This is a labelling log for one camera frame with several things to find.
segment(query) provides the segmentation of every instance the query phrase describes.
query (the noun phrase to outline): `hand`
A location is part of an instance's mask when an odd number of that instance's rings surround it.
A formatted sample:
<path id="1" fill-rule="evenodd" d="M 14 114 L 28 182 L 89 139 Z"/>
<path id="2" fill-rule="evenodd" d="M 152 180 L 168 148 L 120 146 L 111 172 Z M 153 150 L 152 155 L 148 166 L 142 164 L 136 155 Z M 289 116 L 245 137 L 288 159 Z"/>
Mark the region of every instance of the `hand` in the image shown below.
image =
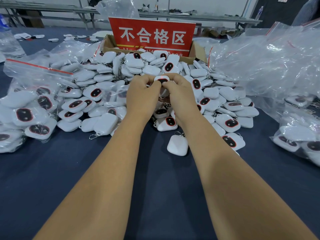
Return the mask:
<path id="1" fill-rule="evenodd" d="M 170 92 L 170 103 L 176 114 L 176 121 L 183 129 L 190 120 L 194 120 L 194 116 L 201 115 L 191 84 L 177 73 L 164 75 L 168 76 L 170 81 L 162 83 L 162 86 Z"/>
<path id="2" fill-rule="evenodd" d="M 150 75 L 134 76 L 127 91 L 127 116 L 134 116 L 146 125 L 158 102 L 161 82 Z"/>

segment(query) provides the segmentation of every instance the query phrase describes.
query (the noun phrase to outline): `yellow stripe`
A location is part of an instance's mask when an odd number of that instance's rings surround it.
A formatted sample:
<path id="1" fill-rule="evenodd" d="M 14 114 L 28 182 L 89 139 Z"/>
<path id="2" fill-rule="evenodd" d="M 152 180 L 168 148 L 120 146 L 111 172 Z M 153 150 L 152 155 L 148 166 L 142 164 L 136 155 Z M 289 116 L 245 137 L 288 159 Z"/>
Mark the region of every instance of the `yellow stripe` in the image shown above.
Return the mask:
<path id="1" fill-rule="evenodd" d="M 134 47 L 134 45 L 126 45 L 126 44 L 117 44 L 117 46 L 123 46 L 123 47 Z"/>

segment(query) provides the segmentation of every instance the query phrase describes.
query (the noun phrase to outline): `dark blue tablecloth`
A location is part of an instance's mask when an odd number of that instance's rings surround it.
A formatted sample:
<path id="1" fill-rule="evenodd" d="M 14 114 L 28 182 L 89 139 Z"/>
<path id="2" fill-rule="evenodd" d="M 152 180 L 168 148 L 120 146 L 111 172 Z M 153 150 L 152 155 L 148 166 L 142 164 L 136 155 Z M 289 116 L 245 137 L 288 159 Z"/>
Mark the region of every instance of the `dark blue tablecloth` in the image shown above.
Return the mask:
<path id="1" fill-rule="evenodd" d="M 66 27 L 13 32 L 46 35 L 20 41 L 27 55 L 58 44 L 49 38 L 94 33 Z M 2 67 L 0 96 L 11 81 Z M 276 146 L 269 137 L 277 129 L 260 110 L 252 129 L 238 131 L 246 142 L 238 153 L 320 237 L 320 169 Z M 0 239 L 31 239 L 37 233 L 110 140 L 89 140 L 90 134 L 57 129 L 48 143 L 30 138 L 18 151 L 0 154 Z M 125 239 L 216 239 L 191 153 L 179 157 L 166 150 L 173 134 L 158 132 L 151 123 L 144 129 Z"/>

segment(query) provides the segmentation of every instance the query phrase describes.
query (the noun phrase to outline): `person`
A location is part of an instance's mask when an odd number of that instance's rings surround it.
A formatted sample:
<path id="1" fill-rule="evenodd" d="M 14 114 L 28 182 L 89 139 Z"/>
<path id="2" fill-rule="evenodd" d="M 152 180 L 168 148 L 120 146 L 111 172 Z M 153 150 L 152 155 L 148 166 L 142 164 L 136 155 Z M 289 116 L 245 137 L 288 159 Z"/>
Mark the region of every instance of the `person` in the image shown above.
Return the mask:
<path id="1" fill-rule="evenodd" d="M 133 78 L 122 123 L 34 240 L 124 238 L 140 137 L 155 110 L 161 87 L 170 92 L 170 103 L 194 157 L 218 239 L 317 239 L 199 112 L 191 84 L 176 73 L 166 76 L 170 81 L 163 84 L 153 82 L 150 75 Z"/>
<path id="2" fill-rule="evenodd" d="M 309 0 L 300 9 L 292 26 L 300 26 L 318 18 L 320 18 L 320 1 Z"/>

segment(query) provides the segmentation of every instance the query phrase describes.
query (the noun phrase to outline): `cardboard box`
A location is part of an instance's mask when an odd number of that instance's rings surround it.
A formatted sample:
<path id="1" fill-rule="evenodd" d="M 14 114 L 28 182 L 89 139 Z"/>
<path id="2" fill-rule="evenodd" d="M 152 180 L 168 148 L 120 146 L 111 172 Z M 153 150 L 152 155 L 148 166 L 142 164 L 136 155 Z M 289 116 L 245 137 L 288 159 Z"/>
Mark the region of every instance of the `cardboard box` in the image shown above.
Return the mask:
<path id="1" fill-rule="evenodd" d="M 119 52 L 119 49 L 116 47 L 117 47 L 117 44 L 115 42 L 114 36 L 107 34 L 106 37 L 104 38 L 104 45 L 103 45 L 102 51 L 104 53 L 108 51 Z M 121 49 L 121 51 L 125 54 L 129 52 L 138 52 L 140 54 L 142 53 L 137 50 L 129 50 L 129 49 Z M 190 47 L 189 57 L 180 56 L 180 61 L 184 61 L 185 63 L 191 65 L 193 64 L 194 60 L 202 60 L 203 62 L 208 63 L 205 49 L 202 48 L 197 42 L 193 41 Z"/>

